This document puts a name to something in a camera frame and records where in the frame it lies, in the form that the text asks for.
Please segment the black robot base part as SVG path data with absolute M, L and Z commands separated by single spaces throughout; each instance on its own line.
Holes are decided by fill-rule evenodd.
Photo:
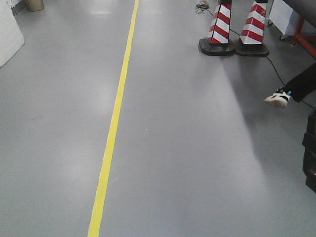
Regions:
M 308 117 L 307 129 L 304 134 L 303 172 L 306 176 L 306 185 L 316 192 L 316 111 Z

